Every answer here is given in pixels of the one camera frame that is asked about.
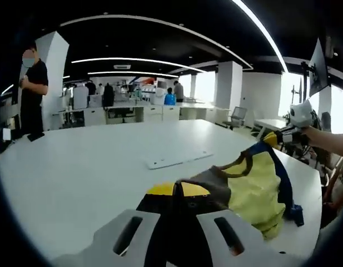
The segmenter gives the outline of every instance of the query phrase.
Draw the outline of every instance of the human arm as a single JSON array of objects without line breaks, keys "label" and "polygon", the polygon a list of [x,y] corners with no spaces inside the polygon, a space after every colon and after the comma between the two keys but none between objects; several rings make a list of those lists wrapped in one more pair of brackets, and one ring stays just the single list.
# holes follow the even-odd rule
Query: human arm
[{"label": "human arm", "polygon": [[320,131],[313,127],[303,129],[303,133],[310,139],[310,145],[343,157],[343,134]]},{"label": "human arm", "polygon": [[323,197],[323,202],[328,202],[331,199],[332,189],[334,186],[334,183],[336,182],[338,176],[341,174],[342,170],[341,168],[337,168],[332,176],[332,178],[329,180],[329,184],[327,187],[327,190],[325,192],[325,195]]},{"label": "human arm", "polygon": [[36,84],[29,82],[28,76],[24,76],[21,80],[21,88],[31,90],[39,95],[46,95],[48,93],[48,86],[43,84]]},{"label": "human arm", "polygon": [[333,203],[332,207],[338,211],[343,208],[343,192],[341,193],[340,197]]}]

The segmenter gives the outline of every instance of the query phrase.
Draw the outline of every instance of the ceiling light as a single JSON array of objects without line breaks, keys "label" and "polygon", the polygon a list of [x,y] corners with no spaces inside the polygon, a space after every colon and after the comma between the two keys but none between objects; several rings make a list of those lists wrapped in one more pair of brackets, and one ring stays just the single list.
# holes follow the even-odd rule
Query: ceiling light
[{"label": "ceiling light", "polygon": [[264,27],[264,25],[260,22],[260,20],[256,17],[256,15],[253,13],[252,10],[250,10],[243,2],[242,0],[232,0],[237,6],[240,7],[240,9],[242,9],[244,11],[244,13],[247,14],[247,16],[254,22],[254,24],[259,28],[259,30],[262,32],[262,34],[265,36],[265,38],[267,39],[267,41],[269,42],[270,46],[272,47],[272,49],[275,51],[277,57],[279,58],[279,61],[282,65],[282,68],[284,69],[285,72],[289,72],[284,59],[282,58],[282,55],[280,53],[280,50],[277,48],[274,40],[272,39],[272,37],[270,36],[270,34],[268,33],[268,31],[266,30],[266,28]]},{"label": "ceiling light", "polygon": [[163,73],[155,73],[155,72],[143,72],[143,71],[99,71],[99,72],[89,72],[88,75],[94,75],[94,74],[147,74],[147,75],[153,75],[153,76],[166,76],[166,77],[172,77],[172,78],[178,78],[176,75],[171,74],[163,74]]},{"label": "ceiling light", "polygon": [[1,93],[1,95],[3,95],[5,92],[7,92],[9,89],[11,89],[13,87],[13,85],[10,85],[10,86],[8,86],[7,87],[7,89],[5,89],[2,93]]},{"label": "ceiling light", "polygon": [[185,66],[182,64],[177,64],[177,63],[172,63],[172,62],[167,62],[167,61],[160,61],[160,60],[148,60],[145,58],[132,58],[132,57],[100,57],[100,58],[89,58],[87,60],[75,60],[72,61],[71,63],[81,63],[81,62],[88,62],[88,61],[99,61],[99,60],[131,60],[131,61],[144,61],[144,62],[153,62],[153,63],[160,63],[160,64],[165,64],[165,65],[171,65],[171,66],[176,66],[176,67],[181,67],[181,68],[187,68],[189,70],[194,70],[194,71],[199,71],[199,72],[207,72],[200,70],[199,68],[193,68],[189,66]]}]

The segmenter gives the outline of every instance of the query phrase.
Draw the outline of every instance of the air vent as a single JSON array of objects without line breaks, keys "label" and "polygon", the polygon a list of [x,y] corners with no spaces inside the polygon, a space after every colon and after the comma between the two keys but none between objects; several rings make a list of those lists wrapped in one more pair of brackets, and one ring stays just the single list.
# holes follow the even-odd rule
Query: air vent
[{"label": "air vent", "polygon": [[113,68],[115,68],[115,70],[130,70],[131,65],[113,65]]}]

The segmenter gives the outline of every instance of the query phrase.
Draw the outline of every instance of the yellow fabric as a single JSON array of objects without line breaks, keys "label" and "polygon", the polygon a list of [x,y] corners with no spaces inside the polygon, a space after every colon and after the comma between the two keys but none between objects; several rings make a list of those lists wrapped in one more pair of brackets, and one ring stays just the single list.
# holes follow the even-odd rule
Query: yellow fabric
[{"label": "yellow fabric", "polygon": [[147,191],[147,194],[172,196],[174,185],[174,182],[164,182],[160,185],[154,185]]},{"label": "yellow fabric", "polygon": [[[276,237],[282,226],[285,204],[277,202],[280,178],[267,152],[252,157],[253,166],[247,176],[228,178],[231,189],[229,208],[259,229],[264,239]],[[224,170],[228,174],[240,174],[246,168],[243,160],[239,165]]]},{"label": "yellow fabric", "polygon": [[269,144],[271,147],[275,149],[279,149],[278,143],[277,143],[277,136],[274,132],[270,132],[267,136],[263,138],[263,141]]},{"label": "yellow fabric", "polygon": [[193,185],[187,182],[181,182],[183,196],[205,196],[209,195],[210,192],[204,189],[200,185]]}]

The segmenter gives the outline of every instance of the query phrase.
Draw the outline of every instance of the black pants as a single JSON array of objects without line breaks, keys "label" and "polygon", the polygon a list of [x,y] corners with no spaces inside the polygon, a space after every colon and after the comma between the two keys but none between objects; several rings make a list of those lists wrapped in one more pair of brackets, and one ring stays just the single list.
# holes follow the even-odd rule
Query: black pants
[{"label": "black pants", "polygon": [[39,106],[21,109],[21,123],[23,135],[43,132],[42,108]]}]

